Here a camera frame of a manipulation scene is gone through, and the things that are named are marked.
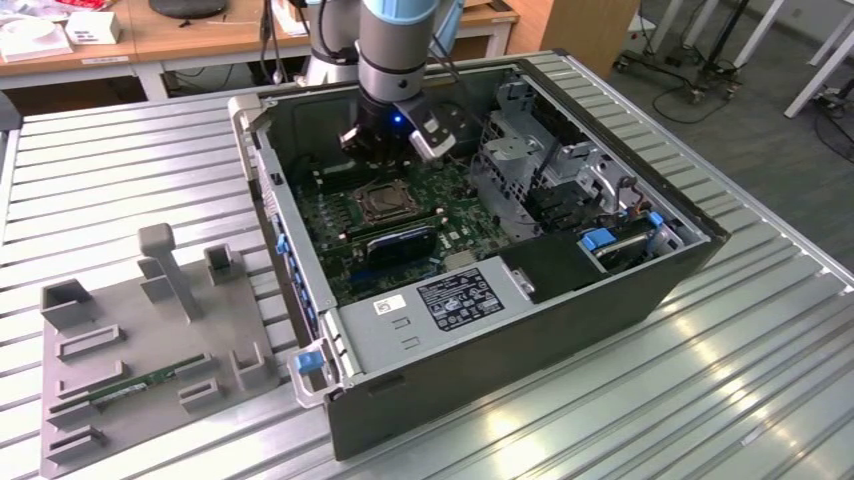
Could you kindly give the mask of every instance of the aluminum extrusion table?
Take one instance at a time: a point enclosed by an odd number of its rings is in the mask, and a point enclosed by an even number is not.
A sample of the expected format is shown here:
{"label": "aluminum extrusion table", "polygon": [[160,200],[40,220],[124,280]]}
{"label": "aluminum extrusion table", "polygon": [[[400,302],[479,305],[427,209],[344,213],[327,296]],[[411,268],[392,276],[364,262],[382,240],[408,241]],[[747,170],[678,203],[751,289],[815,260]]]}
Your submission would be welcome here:
{"label": "aluminum extrusion table", "polygon": [[[850,273],[578,62],[530,60],[734,233],[703,272],[643,323],[345,462],[285,383],[67,478],[854,475]],[[37,476],[39,286],[136,275],[139,226],[172,223],[180,262],[244,253],[275,352],[295,346],[225,99],[31,117],[5,139],[0,477]]]}

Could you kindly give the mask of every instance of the blue plastic tab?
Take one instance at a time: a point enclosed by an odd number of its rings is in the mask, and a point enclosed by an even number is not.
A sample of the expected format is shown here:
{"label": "blue plastic tab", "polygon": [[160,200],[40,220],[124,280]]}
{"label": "blue plastic tab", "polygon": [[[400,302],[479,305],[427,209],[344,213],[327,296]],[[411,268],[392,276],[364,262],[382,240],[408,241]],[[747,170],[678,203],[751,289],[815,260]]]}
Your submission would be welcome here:
{"label": "blue plastic tab", "polygon": [[655,228],[660,227],[664,224],[664,217],[658,212],[650,213],[650,222],[655,225]]}
{"label": "blue plastic tab", "polygon": [[320,368],[323,368],[323,364],[323,353],[320,352],[305,352],[296,356],[296,370],[300,375],[305,375],[315,370],[320,370]]}
{"label": "blue plastic tab", "polygon": [[592,232],[587,232],[582,237],[582,245],[591,252],[606,245],[610,245],[616,241],[616,237],[611,234],[607,228],[598,228]]}
{"label": "blue plastic tab", "polygon": [[291,248],[288,247],[288,239],[285,238],[284,233],[280,233],[279,239],[276,240],[276,253],[279,255],[284,255],[289,251]]}

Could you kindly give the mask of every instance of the black cable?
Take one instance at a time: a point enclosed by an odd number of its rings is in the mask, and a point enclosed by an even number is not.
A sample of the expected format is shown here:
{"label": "black cable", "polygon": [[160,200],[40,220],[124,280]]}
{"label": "black cable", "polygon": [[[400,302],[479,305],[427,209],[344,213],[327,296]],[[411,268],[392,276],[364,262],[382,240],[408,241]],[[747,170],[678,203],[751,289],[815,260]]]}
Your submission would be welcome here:
{"label": "black cable", "polygon": [[659,67],[658,65],[655,65],[654,63],[647,63],[636,58],[632,58],[631,61],[634,63],[639,63],[640,65],[643,65],[648,70],[652,70],[654,72],[658,73],[663,73],[664,75],[670,75],[674,78],[678,78],[679,80],[682,80],[682,82],[690,86],[691,88],[696,89],[696,85],[694,85],[694,82],[691,81],[691,79],[683,75],[679,75],[675,72],[671,72],[670,70],[664,70],[662,67]]}
{"label": "black cable", "polygon": [[466,82],[463,81],[463,77],[459,74],[459,70],[456,69],[456,65],[454,64],[454,60],[451,59],[451,55],[448,54],[447,50],[444,49],[444,46],[442,45],[442,42],[439,41],[439,37],[436,37],[435,33],[432,34],[432,41],[436,44],[436,48],[439,49],[439,52],[440,52],[442,55],[436,55],[436,52],[434,52],[432,49],[428,49],[430,53],[432,53],[432,56],[435,57],[435,59],[442,64],[442,68],[444,68],[444,70],[454,77],[454,80],[456,81],[456,85],[459,86],[460,90],[463,91],[463,98],[464,98],[464,103],[466,103],[466,108],[463,108],[463,111],[468,114],[468,116],[475,121],[478,126],[480,128],[483,128],[484,127],[483,120],[480,120],[480,118],[478,117],[478,115],[474,112],[474,109],[471,108],[471,105],[468,104],[468,102],[471,101],[471,98],[472,98],[471,97],[471,92],[468,91],[468,87],[466,86]]}
{"label": "black cable", "polygon": [[698,123],[700,123],[703,120],[706,120],[708,117],[711,117],[716,112],[719,112],[723,107],[726,107],[730,103],[728,100],[724,100],[723,103],[715,107],[708,113],[706,113],[703,116],[700,116],[699,118],[691,119],[691,120],[684,120],[684,119],[679,119],[675,118],[670,115],[667,115],[660,108],[658,107],[658,101],[666,97],[667,95],[670,95],[671,93],[682,90],[684,88],[684,85],[680,85],[675,88],[671,88],[670,90],[664,91],[660,95],[658,95],[658,97],[655,97],[655,99],[652,100],[652,108],[655,109],[655,111],[658,112],[658,114],[664,117],[667,120],[670,120],[671,122],[676,122],[680,123],[683,125],[696,125]]}
{"label": "black cable", "polygon": [[336,60],[340,57],[339,52],[329,50],[329,46],[325,44],[325,37],[323,36],[323,13],[325,12],[325,2],[327,0],[320,0],[320,10],[317,11],[317,40],[320,41],[323,53],[325,53],[327,57],[332,60]]}
{"label": "black cable", "polygon": [[818,112],[815,112],[815,119],[813,120],[813,130],[815,131],[815,136],[818,137],[818,141],[825,144],[825,146],[830,149],[830,151],[833,153],[835,153],[839,156],[839,158],[842,158],[846,162],[854,164],[854,159],[851,159],[850,153],[846,154],[846,153],[841,152],[837,149],[837,147],[834,147],[831,145],[831,143],[822,136],[821,129],[818,128],[818,120],[822,117],[825,117],[827,119],[827,121],[833,124],[833,126],[837,128],[837,130],[842,133],[842,135],[845,136],[845,138],[849,140],[849,142],[851,144],[851,148],[854,148],[854,137],[851,137],[849,132],[845,131],[845,128],[842,128],[842,125],[839,125],[839,123],[837,122],[834,117],[830,115],[830,113],[821,106],[818,107]]}
{"label": "black cable", "polygon": [[539,164],[536,170],[534,171],[534,175],[531,175],[531,184],[528,185],[528,191],[534,188],[534,184],[539,181],[543,176],[543,172],[546,172],[546,167],[551,163],[552,159],[558,156],[558,149],[560,148],[560,141],[555,138],[551,142],[551,146],[546,151],[546,158],[543,159],[543,163]]}
{"label": "black cable", "polygon": [[303,13],[303,9],[296,9],[296,15],[299,15],[299,21],[303,24],[303,28],[305,29],[305,35],[311,35],[311,31],[308,30],[308,22],[305,21],[305,14]]}
{"label": "black cable", "polygon": [[228,66],[228,73],[225,74],[225,79],[223,80],[223,83],[219,85],[219,87],[208,89],[204,88],[201,85],[199,85],[197,83],[191,82],[189,80],[187,80],[185,78],[179,77],[177,81],[185,83],[187,85],[189,85],[191,87],[197,88],[199,90],[201,90],[201,93],[213,93],[220,91],[223,88],[225,88],[225,85],[228,85],[228,80],[231,79],[231,73],[235,69],[233,64]]}
{"label": "black cable", "polygon": [[643,47],[643,54],[652,55],[652,46],[650,45],[650,35],[646,33],[646,25],[643,25],[643,0],[638,3],[638,17],[640,17],[640,33],[646,40],[646,46]]}
{"label": "black cable", "polygon": [[181,73],[181,72],[175,72],[175,75],[177,75],[179,77],[195,78],[195,77],[197,77],[199,75],[201,75],[201,73],[204,72],[204,70],[205,70],[207,68],[208,68],[208,67],[201,67],[196,73]]}
{"label": "black cable", "polygon": [[279,53],[279,38],[276,36],[276,19],[272,14],[272,0],[267,0],[267,21],[269,22],[269,32],[272,33],[272,47],[276,52],[276,70],[281,72],[281,80],[284,83],[288,82],[288,71],[284,69],[284,63],[281,62],[281,54]]}
{"label": "black cable", "polygon": [[259,40],[261,42],[261,53],[260,53],[260,59],[259,59],[259,63],[260,63],[260,67],[261,67],[261,72],[264,74],[264,78],[267,79],[267,83],[269,83],[269,85],[273,85],[275,82],[272,81],[272,76],[269,75],[269,71],[267,71],[267,61],[264,59],[264,56],[267,54],[267,44],[269,43],[269,36],[271,36],[271,32],[269,32],[269,1],[268,0],[261,0],[264,2],[263,7],[261,7],[261,19],[260,19],[260,26],[259,26]]}
{"label": "black cable", "polygon": [[706,2],[708,2],[708,0],[703,0],[696,4],[696,7],[694,7],[694,11],[691,12],[691,17],[688,18],[688,23],[686,23],[684,28],[682,29],[682,33],[679,33],[679,45],[684,45],[684,36],[687,35],[688,30],[694,25],[694,20],[696,20],[696,14],[699,13],[699,9],[703,7],[703,5],[706,5]]}

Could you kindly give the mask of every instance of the white box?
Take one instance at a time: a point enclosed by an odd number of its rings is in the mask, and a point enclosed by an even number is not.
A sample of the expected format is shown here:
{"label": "white box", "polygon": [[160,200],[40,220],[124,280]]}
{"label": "white box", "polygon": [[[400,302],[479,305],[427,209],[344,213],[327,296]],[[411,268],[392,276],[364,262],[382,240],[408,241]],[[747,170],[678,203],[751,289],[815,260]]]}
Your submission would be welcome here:
{"label": "white box", "polygon": [[21,39],[4,36],[0,38],[0,57],[7,63],[52,57],[71,53],[71,45],[59,25],[49,35],[39,39]]}
{"label": "white box", "polygon": [[643,55],[647,42],[652,40],[655,34],[655,24],[647,19],[635,15],[628,25],[628,31],[626,32],[626,40],[623,41],[623,49],[620,52],[635,52],[638,55]]}
{"label": "white box", "polygon": [[65,24],[75,45],[105,45],[119,42],[121,26],[115,12],[73,12]]}

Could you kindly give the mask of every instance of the sticker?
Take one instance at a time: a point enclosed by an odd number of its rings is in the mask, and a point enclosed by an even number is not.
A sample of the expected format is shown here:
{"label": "sticker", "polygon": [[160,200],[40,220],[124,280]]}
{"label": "sticker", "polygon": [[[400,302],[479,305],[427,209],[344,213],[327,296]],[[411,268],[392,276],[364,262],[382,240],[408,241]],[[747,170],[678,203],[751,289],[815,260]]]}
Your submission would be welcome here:
{"label": "sticker", "polygon": [[418,287],[418,293],[436,326],[446,332],[504,309],[476,268]]}
{"label": "sticker", "polygon": [[394,312],[395,310],[406,307],[406,300],[403,300],[403,295],[395,295],[394,297],[383,298],[373,302],[373,310],[376,310],[378,315],[384,315],[388,312]]}
{"label": "sticker", "polygon": [[121,57],[101,57],[101,58],[84,58],[80,63],[84,65],[97,65],[99,63],[120,63],[127,62],[131,59],[125,56]]}

